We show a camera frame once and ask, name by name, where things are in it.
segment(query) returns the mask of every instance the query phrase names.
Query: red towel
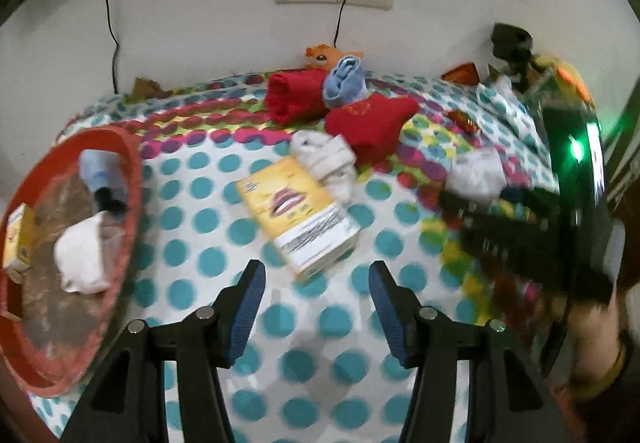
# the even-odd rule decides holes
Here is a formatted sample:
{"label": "red towel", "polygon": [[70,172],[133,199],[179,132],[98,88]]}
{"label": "red towel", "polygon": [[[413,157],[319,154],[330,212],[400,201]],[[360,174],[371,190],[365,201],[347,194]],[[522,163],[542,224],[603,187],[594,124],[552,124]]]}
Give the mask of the red towel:
{"label": "red towel", "polygon": [[322,118],[327,108],[322,102],[322,83],[327,72],[322,69],[275,73],[269,77],[264,103],[271,119],[279,125]]}
{"label": "red towel", "polygon": [[356,155],[356,164],[375,163],[396,151],[400,130],[420,107],[410,98],[387,98],[374,92],[366,100],[334,108],[324,129],[342,137]]}

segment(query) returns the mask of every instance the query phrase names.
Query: yellow box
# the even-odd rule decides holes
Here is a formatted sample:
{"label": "yellow box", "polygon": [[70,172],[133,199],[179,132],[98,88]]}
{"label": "yellow box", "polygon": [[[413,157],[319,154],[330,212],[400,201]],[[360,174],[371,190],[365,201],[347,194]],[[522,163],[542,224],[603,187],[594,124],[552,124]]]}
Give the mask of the yellow box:
{"label": "yellow box", "polygon": [[290,156],[236,187],[297,277],[310,277],[356,243],[357,223]]}
{"label": "yellow box", "polygon": [[31,249],[33,249],[33,210],[26,204],[18,206],[7,220],[4,238],[4,254],[2,267],[9,277],[15,281],[15,272],[22,273],[31,266]]}

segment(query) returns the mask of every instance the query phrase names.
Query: white cloth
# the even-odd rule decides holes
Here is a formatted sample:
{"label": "white cloth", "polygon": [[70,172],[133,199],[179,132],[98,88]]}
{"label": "white cloth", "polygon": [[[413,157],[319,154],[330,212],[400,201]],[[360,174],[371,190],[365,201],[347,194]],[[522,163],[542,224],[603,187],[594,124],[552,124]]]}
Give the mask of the white cloth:
{"label": "white cloth", "polygon": [[102,223],[107,217],[108,212],[99,212],[68,227],[56,241],[53,257],[61,276],[60,287],[67,293],[92,295],[110,286],[106,268],[118,253],[122,230],[106,226],[110,233],[103,235]]}
{"label": "white cloth", "polygon": [[289,152],[340,204],[349,204],[356,181],[356,156],[342,136],[300,130]]}
{"label": "white cloth", "polygon": [[487,147],[455,158],[445,188],[471,201],[490,204],[506,186],[500,156],[493,147]]}

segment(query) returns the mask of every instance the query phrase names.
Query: green light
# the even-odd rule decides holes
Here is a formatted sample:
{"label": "green light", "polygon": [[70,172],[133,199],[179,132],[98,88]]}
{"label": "green light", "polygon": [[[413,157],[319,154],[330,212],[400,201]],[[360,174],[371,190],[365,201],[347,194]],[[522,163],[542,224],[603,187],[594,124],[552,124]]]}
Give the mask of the green light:
{"label": "green light", "polygon": [[573,136],[569,136],[569,140],[571,140],[571,155],[580,163],[582,158],[584,158],[584,147],[582,147],[582,144],[576,141]]}

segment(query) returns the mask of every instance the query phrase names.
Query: blue towel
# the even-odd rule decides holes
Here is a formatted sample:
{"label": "blue towel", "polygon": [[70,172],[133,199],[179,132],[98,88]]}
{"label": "blue towel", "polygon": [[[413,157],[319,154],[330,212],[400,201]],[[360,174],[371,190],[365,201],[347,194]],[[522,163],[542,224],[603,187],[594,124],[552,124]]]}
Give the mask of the blue towel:
{"label": "blue towel", "polygon": [[364,70],[358,57],[346,55],[331,70],[322,86],[322,101],[326,108],[337,108],[367,98]]}

